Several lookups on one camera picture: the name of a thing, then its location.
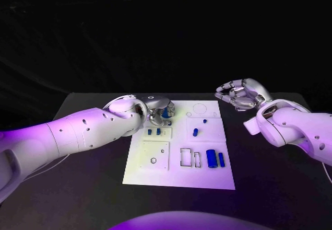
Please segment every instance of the dark curtain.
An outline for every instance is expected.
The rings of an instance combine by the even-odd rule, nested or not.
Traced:
[[[214,92],[249,77],[331,112],[325,36],[296,7],[47,2],[0,8],[2,129],[53,120],[71,92]]]

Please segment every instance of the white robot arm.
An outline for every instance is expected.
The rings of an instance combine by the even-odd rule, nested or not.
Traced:
[[[28,176],[60,157],[133,135],[148,118],[155,125],[171,125],[164,113],[167,117],[175,115],[168,98],[139,100],[126,95],[105,109],[87,109],[45,124],[0,132],[0,203]]]
[[[263,134],[271,144],[299,146],[309,156],[332,166],[332,115],[311,113],[298,103],[273,100],[255,79],[236,80],[217,88],[217,98],[237,111],[258,108],[258,116],[245,122],[252,135]]]

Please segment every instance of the circular hole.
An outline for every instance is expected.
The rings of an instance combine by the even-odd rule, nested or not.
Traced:
[[[321,150],[325,149],[325,143],[322,143],[322,144],[320,145],[320,149],[321,149]]]

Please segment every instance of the black table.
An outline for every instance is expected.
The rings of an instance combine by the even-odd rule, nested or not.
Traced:
[[[119,93],[73,93],[55,119],[103,106]],[[172,100],[216,100],[213,93],[161,94]],[[275,98],[307,106],[296,93]],[[223,214],[273,229],[332,229],[332,184],[322,164],[292,145],[252,136],[239,113],[220,101],[236,190],[123,184],[132,137],[73,154],[28,180],[0,209],[0,229],[107,229],[149,213],[191,210]]]

